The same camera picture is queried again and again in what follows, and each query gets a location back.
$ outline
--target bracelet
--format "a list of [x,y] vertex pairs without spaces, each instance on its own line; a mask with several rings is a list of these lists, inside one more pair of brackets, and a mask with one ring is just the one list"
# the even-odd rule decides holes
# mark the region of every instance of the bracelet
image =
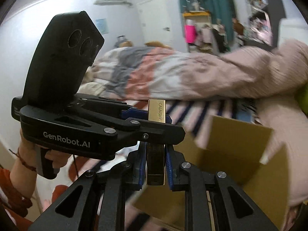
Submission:
[[10,150],[10,149],[9,149],[9,151],[10,151],[12,154],[16,155],[16,156],[19,158],[21,164],[22,164],[24,167],[26,167],[27,169],[29,169],[29,170],[31,170],[31,171],[33,171],[33,172],[36,172],[36,168],[35,168],[35,167],[29,166],[29,165],[25,162],[25,160],[24,160],[23,158],[20,157],[19,148],[18,148],[17,154],[14,153],[14,152],[13,152],[12,150]]

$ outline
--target human hand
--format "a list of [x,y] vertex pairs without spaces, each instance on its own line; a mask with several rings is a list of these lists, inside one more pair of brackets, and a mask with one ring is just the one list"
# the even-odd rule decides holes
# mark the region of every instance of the human hand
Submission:
[[[20,129],[20,137],[21,143],[19,145],[19,155],[20,157],[27,163],[27,165],[36,167],[36,147],[45,148],[43,146],[36,145],[32,142],[27,141],[24,136],[23,132]],[[53,168],[61,168],[67,164],[68,158],[70,158],[70,154],[66,154],[57,150],[49,150],[45,158],[48,160],[53,161],[52,166]]]

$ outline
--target metal screw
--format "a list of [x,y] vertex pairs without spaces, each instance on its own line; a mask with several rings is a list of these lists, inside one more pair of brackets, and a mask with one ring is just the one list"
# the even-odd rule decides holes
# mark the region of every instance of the metal screw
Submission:
[[217,173],[217,176],[218,176],[219,178],[226,178],[226,177],[227,177],[227,174],[226,174],[225,172],[223,172],[223,171],[219,171],[219,172]]
[[93,170],[87,170],[84,173],[86,177],[92,177],[93,175],[95,175],[95,172]]
[[126,162],[124,162],[123,164],[122,164],[122,166],[123,167],[129,167],[131,164],[128,162],[128,161],[126,161]]
[[104,128],[104,131],[109,134],[114,134],[116,132],[114,128],[110,128],[110,127]]
[[183,162],[183,163],[182,163],[182,167],[183,167],[183,168],[190,168],[191,165],[190,165],[189,162]]
[[146,139],[149,138],[149,135],[148,135],[148,134],[143,134],[142,138],[143,138],[144,140],[146,140]]
[[131,123],[133,123],[133,124],[139,124],[140,122],[135,121],[135,120],[131,120]]

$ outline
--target bedding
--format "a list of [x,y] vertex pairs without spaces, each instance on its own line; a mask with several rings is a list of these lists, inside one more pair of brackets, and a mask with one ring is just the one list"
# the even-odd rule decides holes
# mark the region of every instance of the bedding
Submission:
[[296,206],[308,197],[308,118],[294,96],[272,96],[256,102],[262,124],[275,131],[266,149],[270,159],[285,143],[290,166],[289,205]]
[[308,80],[308,46],[287,40],[273,53],[243,47],[217,57],[154,47],[109,51],[89,72],[108,81],[100,96],[121,100],[197,100],[215,95],[260,98]]

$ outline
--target cardboard box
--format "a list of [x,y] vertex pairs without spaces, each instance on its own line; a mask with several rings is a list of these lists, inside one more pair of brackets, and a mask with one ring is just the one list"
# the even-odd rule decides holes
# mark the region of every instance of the cardboard box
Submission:
[[[203,171],[226,172],[280,229],[288,202],[285,147],[266,165],[259,162],[272,131],[260,125],[213,116],[207,149],[198,148],[189,132],[174,149]],[[184,230],[184,199],[184,192],[172,192],[166,183],[144,187],[133,206],[170,230]]]

